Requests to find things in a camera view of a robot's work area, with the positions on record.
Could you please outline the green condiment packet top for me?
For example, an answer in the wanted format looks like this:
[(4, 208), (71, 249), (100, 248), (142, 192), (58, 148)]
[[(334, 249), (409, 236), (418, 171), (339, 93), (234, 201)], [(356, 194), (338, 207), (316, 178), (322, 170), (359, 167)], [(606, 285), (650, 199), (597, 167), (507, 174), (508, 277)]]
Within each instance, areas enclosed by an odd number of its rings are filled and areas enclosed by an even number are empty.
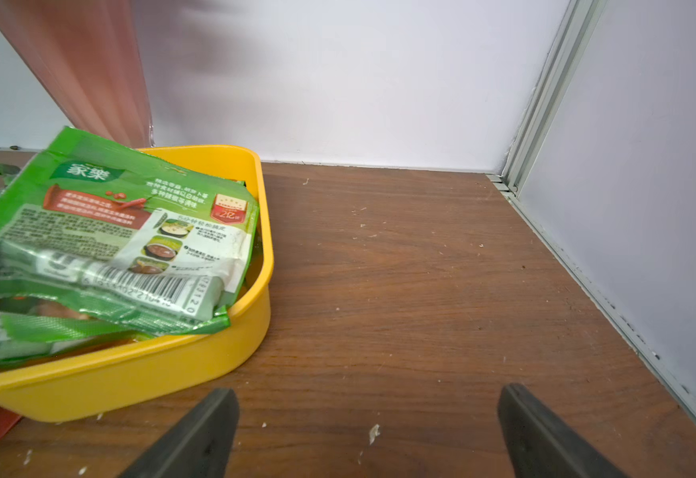
[(242, 181), (63, 129), (0, 192), (0, 300), (49, 300), (153, 336), (216, 333), (259, 213)]

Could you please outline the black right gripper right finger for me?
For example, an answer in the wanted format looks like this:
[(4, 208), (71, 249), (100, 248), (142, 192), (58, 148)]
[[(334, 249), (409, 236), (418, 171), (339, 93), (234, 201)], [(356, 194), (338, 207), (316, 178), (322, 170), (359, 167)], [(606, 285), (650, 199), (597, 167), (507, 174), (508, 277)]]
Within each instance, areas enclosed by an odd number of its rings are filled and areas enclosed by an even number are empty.
[(517, 477), (625, 475), (523, 384), (503, 386), (497, 415)]

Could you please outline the green condiment packet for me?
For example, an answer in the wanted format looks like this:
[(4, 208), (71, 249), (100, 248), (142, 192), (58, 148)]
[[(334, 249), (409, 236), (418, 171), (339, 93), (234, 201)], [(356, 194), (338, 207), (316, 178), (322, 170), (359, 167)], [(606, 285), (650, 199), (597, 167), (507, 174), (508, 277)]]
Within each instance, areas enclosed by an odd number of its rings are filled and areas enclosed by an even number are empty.
[(56, 302), (29, 298), (0, 300), (0, 372), (149, 338)]
[(259, 213), (242, 181), (63, 129), (0, 192), (0, 300), (49, 300), (153, 336), (216, 333)]

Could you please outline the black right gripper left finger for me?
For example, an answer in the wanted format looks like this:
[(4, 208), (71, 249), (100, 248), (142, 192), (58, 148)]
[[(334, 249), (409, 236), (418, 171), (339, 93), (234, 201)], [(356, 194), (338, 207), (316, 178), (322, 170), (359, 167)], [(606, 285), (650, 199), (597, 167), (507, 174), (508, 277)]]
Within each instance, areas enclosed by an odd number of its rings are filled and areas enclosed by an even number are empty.
[(238, 399), (231, 388), (213, 390), (121, 475), (137, 478), (224, 476), (239, 415)]

